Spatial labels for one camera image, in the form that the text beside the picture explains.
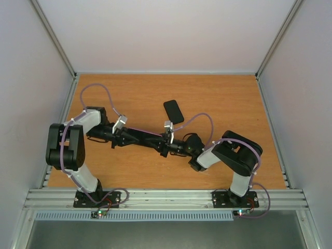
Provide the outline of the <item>pink phone black screen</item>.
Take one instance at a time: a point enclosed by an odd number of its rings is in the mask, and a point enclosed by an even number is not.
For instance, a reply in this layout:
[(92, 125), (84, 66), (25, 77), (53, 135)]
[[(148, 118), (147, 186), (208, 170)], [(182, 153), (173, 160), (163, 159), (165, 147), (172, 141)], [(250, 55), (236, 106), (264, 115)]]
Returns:
[(150, 131), (145, 131), (145, 130), (142, 130), (142, 129), (137, 129), (137, 128), (128, 128), (128, 129), (131, 129), (131, 130), (134, 130), (134, 131), (137, 131), (137, 132), (143, 132), (143, 133), (154, 135), (154, 136), (160, 136), (160, 137), (162, 136), (162, 134), (157, 134), (157, 133), (153, 133), (153, 132), (150, 132)]

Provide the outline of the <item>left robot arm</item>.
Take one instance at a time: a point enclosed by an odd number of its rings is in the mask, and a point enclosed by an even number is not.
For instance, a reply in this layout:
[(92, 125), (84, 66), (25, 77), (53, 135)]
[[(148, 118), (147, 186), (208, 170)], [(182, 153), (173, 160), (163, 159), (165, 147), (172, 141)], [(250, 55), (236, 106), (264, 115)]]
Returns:
[(62, 171), (77, 187), (76, 206), (100, 206), (110, 195), (103, 191), (101, 182), (85, 163), (85, 135), (94, 131), (109, 141), (127, 123), (127, 117), (118, 115), (112, 124), (103, 107), (87, 107), (68, 122), (53, 123), (49, 127), (46, 163)]

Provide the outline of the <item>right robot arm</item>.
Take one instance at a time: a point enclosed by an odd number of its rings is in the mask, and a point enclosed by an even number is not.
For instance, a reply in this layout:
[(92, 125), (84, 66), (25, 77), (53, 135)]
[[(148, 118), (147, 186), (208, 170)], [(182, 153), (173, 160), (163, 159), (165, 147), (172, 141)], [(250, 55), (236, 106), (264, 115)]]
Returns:
[(197, 172), (205, 171), (218, 162), (224, 163), (233, 170), (228, 197), (237, 206), (247, 200), (252, 175), (262, 154), (258, 144), (230, 130), (207, 148), (196, 133), (188, 133), (172, 144), (168, 143), (166, 134), (152, 135), (143, 139), (143, 146), (155, 149), (163, 157), (168, 154), (190, 157), (189, 165)]

